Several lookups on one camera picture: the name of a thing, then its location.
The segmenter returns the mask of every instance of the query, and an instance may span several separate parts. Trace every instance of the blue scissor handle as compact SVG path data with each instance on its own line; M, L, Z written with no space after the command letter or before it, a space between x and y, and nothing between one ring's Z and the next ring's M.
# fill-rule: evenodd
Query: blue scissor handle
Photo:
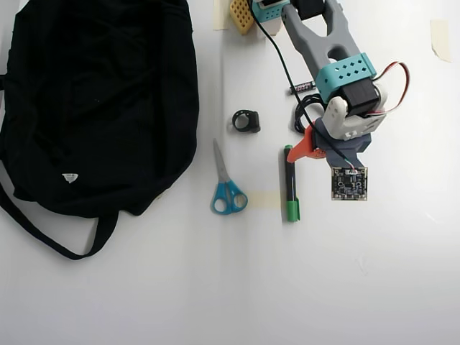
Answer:
M229 197L227 196L226 188L228 188L229 190L231 200L229 200ZM244 205L242 207L238 207L235 203L235 199L238 197L244 198ZM222 200L225 204L225 209L223 211L219 211L216 208L216 202L219 200ZM248 199L246 194L241 192L240 189L235 185L235 183L232 180L230 180L227 183L219 183L217 185L216 194L213 199L212 207L214 212L216 212L217 214L226 216L231 213L243 211L247 206L247 202Z
M227 187L229 188L229 192L231 196L231 211L234 213L243 211L246 208L247 202L248 202L246 194L241 192L240 189L235 185L235 183L232 180L227 182ZM242 207L238 207L235 203L235 199L238 197L244 198L244 203Z
M219 211L216 208L216 203L219 200L222 200L224 202L224 204L225 204L225 209L223 211ZM231 214L231 205L229 205L229 199L227 197L227 192L225 190L225 183L219 183L217 185L216 194L215 194L214 199L213 199L213 210L217 214L221 214L223 216L225 216L227 214Z

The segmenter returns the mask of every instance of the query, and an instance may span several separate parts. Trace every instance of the backpack strap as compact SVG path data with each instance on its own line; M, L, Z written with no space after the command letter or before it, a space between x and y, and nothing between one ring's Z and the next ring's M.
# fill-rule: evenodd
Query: backpack strap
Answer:
M31 234L36 239L39 239L41 242L45 243L47 246L53 248L59 254L71 259L71 260L80 260L84 257L91 257L95 253L99 252L110 236L113 234L116 222L118 221L118 212L111 214L109 216L100 217L98 220L98 226L96 229L96 237L94 238L94 243L89 251L89 253L84 255L79 255L71 252L69 249L61 246L56 241L50 237L43 234L39 229L37 229L34 224L30 222L29 219L13 204L12 200L5 193L3 186L0 183L0 206L20 225L22 226L29 234Z

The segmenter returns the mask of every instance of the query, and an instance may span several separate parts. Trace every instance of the white backdrop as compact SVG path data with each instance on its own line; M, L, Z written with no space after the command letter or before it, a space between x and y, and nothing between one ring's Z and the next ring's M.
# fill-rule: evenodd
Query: white backdrop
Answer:
M190 0L201 96L193 164L145 215L123 213L106 248L81 262L54 254L0 211L0 344L458 344L460 6L341 3L376 69L401 60L413 75L406 102L360 156L369 201L332 202L326 162L304 159L302 221L282 222L278 157L300 137L290 131L295 100L281 65L255 32L213 32L212 0ZM0 0L0 51L18 7ZM449 19L454 63L431 51L430 19ZM276 41L294 81L309 81L284 29ZM384 80L390 102L402 75ZM259 134L228 130L239 109L259 112ZM241 214L209 209L214 137L249 194ZM0 181L12 192L3 168ZM16 203L57 241L87 248L94 221Z

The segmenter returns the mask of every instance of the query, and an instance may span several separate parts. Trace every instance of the tape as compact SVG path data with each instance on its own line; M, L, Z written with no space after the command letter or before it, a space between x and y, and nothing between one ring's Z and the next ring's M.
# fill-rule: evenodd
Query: tape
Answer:
M431 21L431 47L438 58L452 62L449 49L449 22L447 20Z
M231 21L230 18L231 0L214 0L213 10L213 29L228 29Z
M246 193L249 200L247 208L280 210L281 195L278 190L274 191L257 191L252 190Z

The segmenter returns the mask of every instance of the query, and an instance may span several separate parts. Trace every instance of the green marker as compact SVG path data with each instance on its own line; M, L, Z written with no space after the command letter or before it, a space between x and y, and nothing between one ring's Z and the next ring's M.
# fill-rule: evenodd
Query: green marker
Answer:
M286 209L287 219L290 222L300 220L300 205L295 190L295 163L288 162L288 155L293 147L285 146L285 176L286 176Z

